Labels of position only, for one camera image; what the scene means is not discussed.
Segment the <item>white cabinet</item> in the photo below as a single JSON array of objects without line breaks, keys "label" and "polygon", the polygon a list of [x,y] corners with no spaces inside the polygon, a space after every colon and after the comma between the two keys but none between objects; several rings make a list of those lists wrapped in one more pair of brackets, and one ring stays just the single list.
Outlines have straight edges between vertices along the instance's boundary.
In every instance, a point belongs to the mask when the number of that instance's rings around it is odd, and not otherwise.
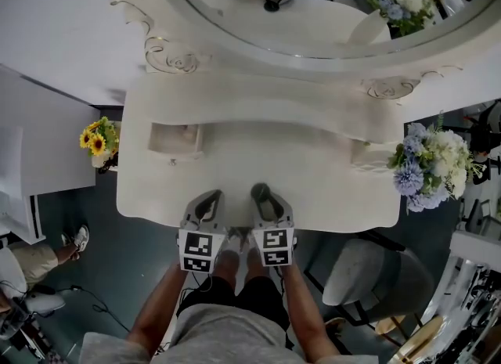
[{"label": "white cabinet", "polygon": [[79,135],[99,111],[0,70],[0,230],[43,238],[36,196],[94,186]]}]

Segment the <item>sunflower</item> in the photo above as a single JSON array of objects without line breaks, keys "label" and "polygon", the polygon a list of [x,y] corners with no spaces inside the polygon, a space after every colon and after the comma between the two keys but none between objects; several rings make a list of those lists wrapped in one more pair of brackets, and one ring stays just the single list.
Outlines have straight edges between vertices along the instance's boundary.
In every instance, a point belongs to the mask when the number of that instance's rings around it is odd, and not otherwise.
[{"label": "sunflower", "polygon": [[88,129],[84,129],[84,132],[80,135],[80,148],[89,147],[89,142],[91,141],[94,134]]},{"label": "sunflower", "polygon": [[104,137],[102,137],[99,133],[93,135],[90,141],[90,147],[92,150],[92,154],[99,156],[104,153],[104,149],[106,148],[106,142],[104,141]]},{"label": "sunflower", "polygon": [[87,130],[89,130],[91,132],[93,130],[96,130],[100,125],[101,125],[101,121],[94,122],[93,124],[90,124],[89,126],[87,126]]}]

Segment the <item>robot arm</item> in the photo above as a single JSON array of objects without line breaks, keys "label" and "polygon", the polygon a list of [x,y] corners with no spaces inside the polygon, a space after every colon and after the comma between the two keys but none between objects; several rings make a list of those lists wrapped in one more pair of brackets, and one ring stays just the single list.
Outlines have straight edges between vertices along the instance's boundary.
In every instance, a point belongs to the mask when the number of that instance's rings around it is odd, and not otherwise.
[{"label": "robot arm", "polygon": [[292,208],[265,183],[255,185],[250,196],[254,217],[252,233],[263,266],[291,265],[296,244]]},{"label": "robot arm", "polygon": [[225,197],[211,190],[190,201],[178,233],[181,269],[212,273],[221,245],[226,238],[222,212]]},{"label": "robot arm", "polygon": [[[252,234],[264,266],[291,265],[296,243],[290,205],[270,188],[255,185],[252,197]],[[211,190],[189,202],[178,233],[181,269],[212,273],[222,244],[227,238],[223,225],[224,194]]]}]

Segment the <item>gray t-shirt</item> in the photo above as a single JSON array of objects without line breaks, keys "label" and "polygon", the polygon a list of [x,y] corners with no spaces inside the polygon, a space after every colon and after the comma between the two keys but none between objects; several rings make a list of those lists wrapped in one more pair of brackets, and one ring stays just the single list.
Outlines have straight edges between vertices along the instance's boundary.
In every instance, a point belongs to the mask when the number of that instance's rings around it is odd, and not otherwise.
[{"label": "gray t-shirt", "polygon": [[[154,364],[305,364],[285,347],[285,332],[253,312],[225,305],[194,305],[178,318],[169,349]],[[87,333],[80,364],[147,364],[146,350],[116,337]],[[377,357],[337,355],[318,364],[377,364]]]}]

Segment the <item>sneaker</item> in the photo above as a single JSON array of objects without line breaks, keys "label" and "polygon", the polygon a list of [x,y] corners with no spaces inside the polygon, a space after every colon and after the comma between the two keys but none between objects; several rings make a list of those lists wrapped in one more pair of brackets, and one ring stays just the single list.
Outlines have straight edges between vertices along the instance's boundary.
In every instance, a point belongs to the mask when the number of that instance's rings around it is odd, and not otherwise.
[{"label": "sneaker", "polygon": [[[63,246],[68,246],[73,243],[73,238],[69,237],[66,233],[61,233],[61,240],[63,241]],[[71,261],[77,261],[80,259],[80,254],[75,252],[71,255]]]},{"label": "sneaker", "polygon": [[77,232],[77,235],[73,239],[73,243],[78,248],[78,252],[81,253],[87,247],[88,238],[90,237],[88,227],[82,225]]},{"label": "sneaker", "polygon": [[236,232],[229,232],[228,239],[223,245],[222,250],[235,251],[237,254],[242,254],[243,241],[240,234]]},{"label": "sneaker", "polygon": [[339,337],[341,335],[341,332],[343,331],[345,323],[346,319],[342,317],[336,317],[330,319],[324,325],[326,327],[327,333],[334,334],[336,337]]}]

